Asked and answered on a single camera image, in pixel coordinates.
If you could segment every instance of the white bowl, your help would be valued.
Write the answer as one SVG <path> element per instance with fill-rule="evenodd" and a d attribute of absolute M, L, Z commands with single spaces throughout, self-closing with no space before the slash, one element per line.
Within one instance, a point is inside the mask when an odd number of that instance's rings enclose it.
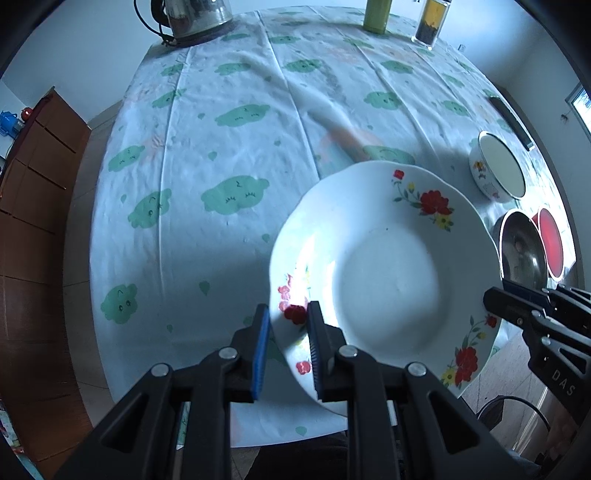
<path fill-rule="evenodd" d="M 500 324 L 482 304 L 502 287 L 491 236 L 464 195 L 419 167 L 368 161 L 315 185 L 282 227 L 269 276 L 275 340 L 314 399 L 310 300 L 349 344 L 398 367 L 423 362 L 458 396 Z"/>
<path fill-rule="evenodd" d="M 519 162 L 496 135 L 480 132 L 469 161 L 478 188 L 493 202 L 506 203 L 525 196 L 525 177 Z"/>

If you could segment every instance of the window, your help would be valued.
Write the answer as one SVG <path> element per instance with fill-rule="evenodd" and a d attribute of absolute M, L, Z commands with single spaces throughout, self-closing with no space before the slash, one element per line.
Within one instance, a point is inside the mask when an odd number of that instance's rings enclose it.
<path fill-rule="evenodd" d="M 583 125 L 585 133 L 591 139 L 591 100 L 580 83 L 566 101 L 570 104 L 572 110 L 575 111 L 579 121 Z"/>

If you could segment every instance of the wooden cabinet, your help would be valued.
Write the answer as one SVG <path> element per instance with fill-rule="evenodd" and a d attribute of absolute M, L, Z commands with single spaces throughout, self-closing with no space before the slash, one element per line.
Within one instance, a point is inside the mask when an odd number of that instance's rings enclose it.
<path fill-rule="evenodd" d="M 52 89 L 0 179 L 0 398 L 46 479 L 92 429 L 70 359 L 61 287 L 67 214 L 89 135 Z"/>

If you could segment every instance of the plate rim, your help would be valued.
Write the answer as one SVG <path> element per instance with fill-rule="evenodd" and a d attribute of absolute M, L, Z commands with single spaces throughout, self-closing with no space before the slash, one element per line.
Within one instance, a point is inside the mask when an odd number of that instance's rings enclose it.
<path fill-rule="evenodd" d="M 307 198 L 311 197 L 312 195 L 315 195 L 316 192 L 318 192 L 321 188 L 323 188 L 323 185 L 322 185 L 323 180 L 332 179 L 333 181 L 335 181 L 339 176 L 344 176 L 345 174 L 350 175 L 353 170 L 362 170 L 364 168 L 367 168 L 367 166 L 370 164 L 372 164 L 372 165 L 380 164 L 384 167 L 384 169 L 386 167 L 388 167 L 388 169 L 391 172 L 396 172 L 397 170 L 401 170 L 401 171 L 411 170 L 411 171 L 419 172 L 421 175 L 425 174 L 427 177 L 431 177 L 431 179 L 434 180 L 439 185 L 442 184 L 445 189 L 449 189 L 449 190 L 453 191 L 456 195 L 458 195 L 465 202 L 466 207 L 467 207 L 467 211 L 473 212 L 473 214 L 475 215 L 475 217 L 474 217 L 475 219 L 478 218 L 479 223 L 482 226 L 482 231 L 486 232 L 486 236 L 488 237 L 488 240 L 484 240 L 483 243 L 486 244 L 487 242 L 489 242 L 488 245 L 490 245 L 491 247 L 490 248 L 482 247 L 482 250 L 488 249 L 488 250 L 490 250 L 490 253 L 494 252 L 494 254 L 495 254 L 496 263 L 498 264 L 498 278 L 496 278 L 496 276 L 495 276 L 496 284 L 492 284 L 491 287 L 492 286 L 497 286 L 499 288 L 502 287 L 501 266 L 500 266 L 499 257 L 498 257 L 498 248 L 496 247 L 495 241 L 493 240 L 491 233 L 488 231 L 488 228 L 486 227 L 484 221 L 482 220 L 480 214 L 478 213 L 478 211 L 476 210 L 476 208 L 474 207 L 472 202 L 470 202 L 470 200 L 460 190 L 458 190 L 457 188 L 455 188 L 453 185 L 446 182 L 445 180 L 441 179 L 438 175 L 434 174 L 430 170 L 420 167 L 418 165 L 400 164 L 400 163 L 386 161 L 386 160 L 371 160 L 371 161 L 356 163 L 354 165 L 344 168 L 343 170 L 338 171 L 337 173 L 330 175 L 329 177 L 325 177 L 324 179 L 321 179 L 320 181 L 318 181 L 305 194 L 302 195 L 302 197 L 300 198 L 300 200 L 298 201 L 298 203 L 296 204 L 294 209 L 289 214 L 288 218 L 281 225 L 279 233 L 278 233 L 278 235 L 275 239 L 275 242 L 273 244 L 273 249 L 271 251 L 271 257 L 269 260 L 269 286 L 270 286 L 269 310 L 271 313 L 271 326 L 272 327 L 274 326 L 274 323 L 277 323 L 280 320 L 280 318 L 276 315 L 276 313 L 277 313 L 276 310 L 278 310 L 278 307 L 273 302 L 275 300 L 274 297 L 276 296 L 276 293 L 275 293 L 276 279 L 274 278 L 274 274 L 276 274 L 276 272 L 274 272 L 274 264 L 276 263 L 277 257 L 279 255 L 283 255 L 283 253 L 279 253 L 279 250 L 280 250 L 279 244 L 280 244 L 281 233 L 284 231 L 286 224 L 289 223 L 293 214 L 300 208 L 300 206 L 305 202 L 305 200 Z M 449 390 L 455 396 L 457 396 L 457 397 L 461 396 L 462 393 L 465 391 L 465 389 L 467 389 L 468 386 L 470 386 L 474 381 L 476 381 L 476 379 L 478 378 L 478 376 L 480 376 L 480 373 L 484 369 L 486 363 L 488 362 L 489 358 L 491 357 L 492 352 L 493 352 L 494 342 L 495 342 L 496 336 L 499 332 L 499 328 L 501 326 L 501 319 L 498 317 L 495 317 L 495 319 L 496 319 L 495 326 L 492 328 L 492 332 L 488 336 L 488 340 L 484 344 L 484 345 L 486 345 L 486 344 L 489 344 L 489 345 L 485 349 L 482 349 L 482 346 L 480 347 L 481 348 L 480 358 L 484 357 L 484 355 L 482 355 L 484 353 L 486 355 L 486 360 L 484 362 L 480 361 L 481 365 L 479 366 L 476 375 L 473 375 L 473 377 L 470 381 L 462 382 L 461 388 L 457 388 L 454 385 L 451 385 L 449 387 Z M 287 348 L 282 348 L 279 343 L 277 344 L 277 347 L 281 351 L 282 355 L 286 356 Z M 286 363 L 288 365 L 288 369 L 290 370 L 291 374 L 296 378 L 296 381 L 300 384 L 302 389 L 304 389 L 306 391 L 306 394 L 309 395 L 310 398 L 312 398 L 312 400 L 316 401 L 321 406 L 323 406 L 324 408 L 326 408 L 334 413 L 337 413 L 342 416 L 346 416 L 346 407 L 343 408 L 344 402 L 323 403 L 322 401 L 320 401 L 317 398 L 317 396 L 315 395 L 316 392 L 314 392 L 314 394 L 312 394 L 312 392 L 309 391 L 309 389 L 303 385 L 303 383 L 301 381 L 302 375 L 301 374 L 298 375 L 295 372 L 294 368 L 292 368 L 292 365 L 289 362 L 289 359 L 286 357 L 285 360 L 286 360 Z"/>

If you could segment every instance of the tablecloth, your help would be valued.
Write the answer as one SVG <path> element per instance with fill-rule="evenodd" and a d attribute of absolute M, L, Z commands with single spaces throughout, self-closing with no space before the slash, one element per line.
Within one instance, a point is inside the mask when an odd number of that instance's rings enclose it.
<path fill-rule="evenodd" d="M 538 150 L 527 153 L 487 101 L 499 92 L 444 41 L 386 35 L 353 8 L 250 12 L 224 37 L 154 46 L 108 141 L 90 249 L 95 330 L 119 400 L 153 364 L 195 364 L 230 342 L 269 298 L 282 223 L 323 177 L 355 162 L 417 164 L 457 187 L 491 229 L 509 208 L 550 205 L 575 261 L 564 206 Z M 521 202 L 491 203 L 468 154 L 481 130 L 503 138 L 527 180 Z M 504 325 L 495 349 L 514 335 Z M 296 384 L 273 341 L 261 401 L 232 405 L 232 445 L 300 440 L 346 420 Z"/>

